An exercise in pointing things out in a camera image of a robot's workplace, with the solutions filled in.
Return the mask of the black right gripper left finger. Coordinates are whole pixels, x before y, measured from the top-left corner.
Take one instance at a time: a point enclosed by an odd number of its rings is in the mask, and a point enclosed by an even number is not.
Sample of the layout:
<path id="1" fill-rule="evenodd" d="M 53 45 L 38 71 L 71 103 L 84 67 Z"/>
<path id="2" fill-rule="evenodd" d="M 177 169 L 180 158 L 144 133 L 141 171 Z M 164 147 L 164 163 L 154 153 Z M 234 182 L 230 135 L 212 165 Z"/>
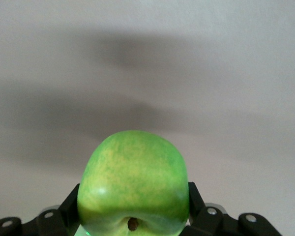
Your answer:
<path id="1" fill-rule="evenodd" d="M 62 204 L 47 209 L 23 223 L 19 217 L 0 219 L 0 236 L 73 236 L 80 226 L 77 210 L 77 184 Z"/>

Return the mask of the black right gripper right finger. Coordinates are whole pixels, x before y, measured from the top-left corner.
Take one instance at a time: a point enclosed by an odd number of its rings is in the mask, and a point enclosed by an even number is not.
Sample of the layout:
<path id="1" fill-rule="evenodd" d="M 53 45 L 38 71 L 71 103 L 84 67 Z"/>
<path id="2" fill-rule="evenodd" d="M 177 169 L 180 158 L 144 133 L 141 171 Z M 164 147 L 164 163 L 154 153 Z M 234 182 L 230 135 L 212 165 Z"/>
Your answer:
<path id="1" fill-rule="evenodd" d="M 205 204 L 195 183 L 189 182 L 189 225 L 181 236 L 280 236 L 281 233 L 263 216 L 242 213 L 230 217 L 223 208 Z"/>

